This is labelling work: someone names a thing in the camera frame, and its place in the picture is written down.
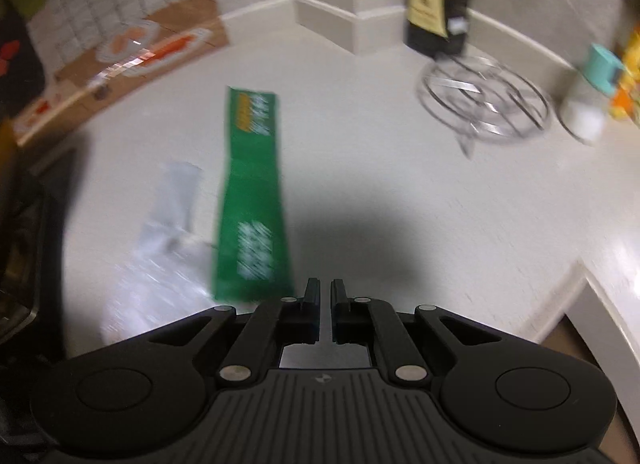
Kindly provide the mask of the clear plastic bag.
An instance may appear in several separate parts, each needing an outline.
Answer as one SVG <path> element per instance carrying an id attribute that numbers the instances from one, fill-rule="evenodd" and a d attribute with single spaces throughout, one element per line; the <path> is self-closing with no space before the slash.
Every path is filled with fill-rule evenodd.
<path id="1" fill-rule="evenodd" d="M 165 166 L 152 210 L 105 304 L 101 336 L 107 345 L 214 306 L 216 248 L 191 231 L 201 176 L 184 161 Z"/>

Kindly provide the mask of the black gas stove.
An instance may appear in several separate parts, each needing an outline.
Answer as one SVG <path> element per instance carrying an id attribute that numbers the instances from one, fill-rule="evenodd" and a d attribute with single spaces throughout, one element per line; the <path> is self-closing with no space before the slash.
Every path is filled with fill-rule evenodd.
<path id="1" fill-rule="evenodd" d="M 61 323 L 64 209 L 18 172 L 1 213 L 1 343 L 32 325 Z"/>

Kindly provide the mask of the teal cap salt shaker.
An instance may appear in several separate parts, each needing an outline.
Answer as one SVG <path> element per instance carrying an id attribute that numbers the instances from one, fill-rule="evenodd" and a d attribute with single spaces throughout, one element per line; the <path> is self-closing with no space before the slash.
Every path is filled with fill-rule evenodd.
<path id="1" fill-rule="evenodd" d="M 600 44 L 590 46 L 559 111 L 560 123 L 576 140 L 594 144 L 600 139 L 623 71 L 623 63 L 613 52 Z"/>

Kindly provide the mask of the black frying pan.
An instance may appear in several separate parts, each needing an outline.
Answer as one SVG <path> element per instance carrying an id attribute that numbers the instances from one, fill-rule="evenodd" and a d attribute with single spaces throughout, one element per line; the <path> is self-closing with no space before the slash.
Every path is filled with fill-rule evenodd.
<path id="1" fill-rule="evenodd" d="M 1 118 L 0 126 L 0 179 L 5 184 L 14 176 L 20 157 L 13 126 L 8 117 Z"/>

